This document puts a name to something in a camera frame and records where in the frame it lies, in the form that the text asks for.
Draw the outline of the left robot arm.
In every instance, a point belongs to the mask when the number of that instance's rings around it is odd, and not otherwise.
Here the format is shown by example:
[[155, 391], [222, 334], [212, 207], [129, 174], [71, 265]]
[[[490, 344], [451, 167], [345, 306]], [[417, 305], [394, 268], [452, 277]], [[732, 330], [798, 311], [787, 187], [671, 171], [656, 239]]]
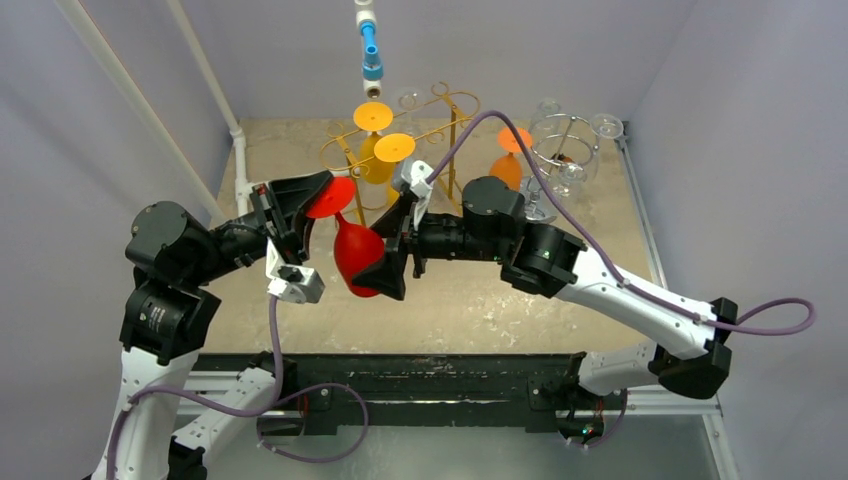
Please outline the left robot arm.
[[184, 207], [161, 201], [134, 219], [126, 257], [135, 287], [120, 331], [121, 384], [97, 479], [203, 479], [212, 460], [252, 419], [297, 399], [298, 382], [273, 366], [244, 370], [221, 402], [185, 383], [220, 306], [208, 285], [258, 261], [272, 304], [317, 303], [324, 291], [307, 266], [315, 215], [332, 198], [328, 172], [260, 183], [251, 210], [209, 229]]

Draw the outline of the yellow plastic goblet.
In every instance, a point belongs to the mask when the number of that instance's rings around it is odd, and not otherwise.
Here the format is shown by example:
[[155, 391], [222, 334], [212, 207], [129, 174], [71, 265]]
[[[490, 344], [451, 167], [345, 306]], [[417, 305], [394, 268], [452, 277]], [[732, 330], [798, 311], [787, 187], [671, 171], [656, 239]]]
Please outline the yellow plastic goblet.
[[359, 151], [359, 174], [369, 184], [384, 184], [391, 176], [392, 165], [376, 156], [376, 146], [383, 138], [381, 132], [391, 125], [393, 119], [392, 110], [376, 101], [361, 104], [353, 113], [354, 124], [366, 133]]
[[398, 193], [390, 186], [396, 165], [410, 157], [416, 144], [412, 136], [405, 133], [392, 133], [382, 137], [374, 146], [376, 168], [375, 181], [385, 185], [386, 206], [391, 206], [398, 198]]

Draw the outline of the orange plastic goblet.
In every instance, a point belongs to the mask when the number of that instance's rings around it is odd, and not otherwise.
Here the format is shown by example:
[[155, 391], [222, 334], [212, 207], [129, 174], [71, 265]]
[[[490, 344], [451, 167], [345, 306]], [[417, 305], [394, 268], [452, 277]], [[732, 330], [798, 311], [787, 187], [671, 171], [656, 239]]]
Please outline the orange plastic goblet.
[[508, 127], [499, 131], [497, 144], [505, 151], [505, 154], [493, 162], [489, 169], [489, 175], [503, 181], [511, 190], [519, 191], [523, 170], [516, 155], [520, 154], [522, 149]]

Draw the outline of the red plastic goblet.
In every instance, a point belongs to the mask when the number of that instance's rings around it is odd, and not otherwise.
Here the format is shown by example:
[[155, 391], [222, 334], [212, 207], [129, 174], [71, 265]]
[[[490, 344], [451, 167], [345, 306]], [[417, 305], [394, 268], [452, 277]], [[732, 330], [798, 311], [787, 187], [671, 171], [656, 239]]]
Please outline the red plastic goblet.
[[347, 177], [332, 176], [329, 186], [317, 197], [306, 216], [310, 219], [334, 217], [338, 229], [333, 245], [335, 264], [349, 291], [358, 297], [375, 297], [374, 288], [357, 286], [356, 275], [377, 263], [384, 253], [382, 238], [370, 228], [348, 222], [343, 210], [354, 199], [356, 186]]

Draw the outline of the round clear wine glass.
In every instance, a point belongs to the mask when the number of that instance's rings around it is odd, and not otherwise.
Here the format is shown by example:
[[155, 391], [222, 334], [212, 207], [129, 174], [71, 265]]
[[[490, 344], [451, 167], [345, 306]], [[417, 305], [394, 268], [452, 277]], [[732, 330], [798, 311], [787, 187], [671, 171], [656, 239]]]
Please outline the round clear wine glass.
[[403, 133], [411, 137], [422, 134], [421, 128], [415, 120], [415, 113], [424, 105], [425, 97], [423, 91], [417, 87], [403, 87], [398, 89], [392, 97], [391, 106], [395, 117], [391, 124], [394, 133]]

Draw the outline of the patterned clear goblet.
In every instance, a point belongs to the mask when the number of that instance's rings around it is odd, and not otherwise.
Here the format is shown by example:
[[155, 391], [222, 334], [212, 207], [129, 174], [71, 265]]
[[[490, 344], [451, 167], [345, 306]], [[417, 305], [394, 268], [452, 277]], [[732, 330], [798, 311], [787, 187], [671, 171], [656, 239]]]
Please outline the patterned clear goblet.
[[535, 144], [559, 132], [561, 106], [554, 98], [543, 98], [531, 116], [528, 131]]

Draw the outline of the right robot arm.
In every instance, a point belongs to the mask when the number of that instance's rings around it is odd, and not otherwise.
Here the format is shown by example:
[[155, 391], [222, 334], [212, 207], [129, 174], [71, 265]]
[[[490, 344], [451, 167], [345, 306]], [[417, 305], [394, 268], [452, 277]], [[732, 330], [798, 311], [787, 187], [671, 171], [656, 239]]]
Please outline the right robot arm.
[[426, 213], [415, 224], [413, 198], [404, 194], [374, 225], [386, 240], [384, 253], [354, 270], [353, 286], [403, 300], [408, 262], [420, 277], [429, 260], [493, 261], [501, 280], [517, 290], [589, 308], [644, 335], [646, 342], [634, 347], [579, 359], [561, 381], [564, 399], [576, 407], [646, 385], [709, 399], [728, 378], [727, 336], [711, 324], [734, 325], [735, 303], [686, 299], [640, 277], [616, 279], [600, 252], [580, 238], [527, 221], [524, 197], [493, 176], [466, 185], [460, 216]]

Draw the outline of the gold wire glass rack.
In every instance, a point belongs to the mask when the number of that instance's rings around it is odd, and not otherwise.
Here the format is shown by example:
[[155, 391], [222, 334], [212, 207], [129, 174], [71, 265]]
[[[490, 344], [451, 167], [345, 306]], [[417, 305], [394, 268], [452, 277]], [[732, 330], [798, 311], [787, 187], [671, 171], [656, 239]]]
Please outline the gold wire glass rack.
[[434, 145], [454, 146], [459, 134], [481, 111], [477, 95], [438, 82], [424, 92], [401, 90], [388, 100], [369, 98], [348, 121], [335, 121], [319, 149], [323, 167], [353, 181], [354, 197], [343, 214], [360, 225], [385, 212], [397, 199], [390, 177], [403, 159], [427, 160]]

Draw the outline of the clear champagne flute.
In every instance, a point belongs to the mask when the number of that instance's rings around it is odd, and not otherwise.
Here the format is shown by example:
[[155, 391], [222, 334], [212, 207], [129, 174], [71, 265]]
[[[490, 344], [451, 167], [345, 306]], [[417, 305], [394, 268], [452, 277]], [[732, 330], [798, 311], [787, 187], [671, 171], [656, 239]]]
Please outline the clear champagne flute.
[[588, 120], [588, 123], [599, 140], [616, 140], [622, 137], [625, 132], [623, 121], [612, 114], [595, 114]]

